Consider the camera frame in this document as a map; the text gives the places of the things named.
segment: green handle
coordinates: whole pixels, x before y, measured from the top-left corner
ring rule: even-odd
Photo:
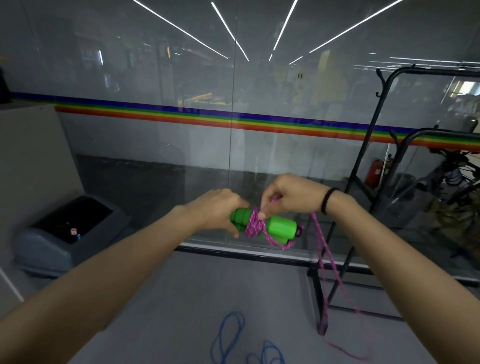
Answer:
[[[252,210],[249,208],[238,208],[230,215],[230,221],[235,224],[240,232],[245,231],[248,225]],[[295,238],[297,233],[297,223],[288,218],[272,216],[265,221],[265,226],[269,235],[280,244],[287,244],[289,240]]]

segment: person's left hand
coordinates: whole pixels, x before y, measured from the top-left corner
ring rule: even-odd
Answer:
[[[237,208],[248,208],[250,204],[230,189],[211,190],[183,206],[185,213],[194,221],[195,230],[225,229],[234,237],[239,231],[230,221]]]

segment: person's left arm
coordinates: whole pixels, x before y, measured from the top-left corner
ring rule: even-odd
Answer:
[[[248,203],[228,189],[207,192],[75,267],[0,320],[0,363],[67,363],[188,236],[238,237],[229,216],[239,207]]]

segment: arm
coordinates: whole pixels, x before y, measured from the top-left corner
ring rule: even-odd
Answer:
[[[260,218],[317,211],[328,187],[279,176],[264,192]],[[272,197],[283,197],[269,204]],[[480,301],[432,261],[378,222],[349,195],[334,192],[326,206],[346,232],[400,314],[439,363],[480,363]]]
[[[67,363],[116,316],[152,270],[198,230],[224,228],[248,203],[210,191],[83,262],[0,321],[0,363]]]

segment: person's right arm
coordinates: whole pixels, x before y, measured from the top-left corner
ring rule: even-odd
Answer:
[[[280,175],[262,196],[259,218],[286,211],[318,211],[328,189],[293,174]],[[480,363],[480,301],[476,297],[351,196],[333,192],[326,212],[345,231],[437,362]]]

